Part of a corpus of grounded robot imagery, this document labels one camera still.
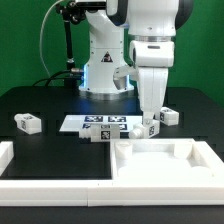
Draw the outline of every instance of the green wall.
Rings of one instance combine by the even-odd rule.
[[[0,95],[47,78],[39,57],[39,34],[55,0],[1,1]],[[195,0],[188,22],[177,31],[169,86],[194,87],[224,106],[224,1]],[[72,27],[77,65],[88,60],[88,24]],[[44,58],[53,74],[66,68],[63,22],[52,13],[44,33]]]

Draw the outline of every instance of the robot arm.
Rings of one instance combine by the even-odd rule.
[[[192,6],[193,0],[107,0],[111,21],[129,26],[129,56],[137,70],[134,79],[146,128],[164,101],[168,68],[174,62],[171,37],[189,18]]]

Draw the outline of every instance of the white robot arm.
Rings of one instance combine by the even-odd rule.
[[[90,57],[84,67],[80,95],[97,100],[114,100],[133,93],[127,73],[116,81],[117,68],[129,67],[124,58],[124,29],[115,26],[106,15],[106,0],[73,0],[68,3],[72,22],[78,24],[84,16],[89,23]]]
[[[137,70],[143,126],[160,113],[174,62],[171,38],[190,16],[193,0],[107,0],[107,15],[118,26],[129,27],[129,55]]]

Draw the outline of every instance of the white cube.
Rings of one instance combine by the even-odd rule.
[[[160,117],[157,119],[168,126],[177,125],[179,124],[179,113],[168,107],[162,107]]]
[[[17,128],[29,135],[42,131],[41,119],[32,114],[16,114],[15,121],[17,123]]]
[[[147,139],[159,134],[160,122],[153,120],[150,126],[143,126],[141,123],[135,124],[133,130],[129,132],[130,139]]]

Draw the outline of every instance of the black cable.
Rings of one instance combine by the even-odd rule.
[[[66,74],[66,73],[71,73],[71,71],[70,71],[70,70],[64,70],[64,71],[56,72],[54,75],[52,75],[52,76],[48,79],[48,81],[45,83],[45,86],[48,86],[48,85],[49,85],[49,83],[52,81],[52,80],[51,80],[52,78],[56,78],[57,76],[59,76],[59,75],[61,75],[61,74]]]
[[[66,79],[67,77],[64,78],[48,78],[48,79],[40,79],[37,82],[35,82],[32,86],[36,86],[38,83],[40,82],[44,82],[44,81],[52,81],[52,80],[62,80],[62,79]]]

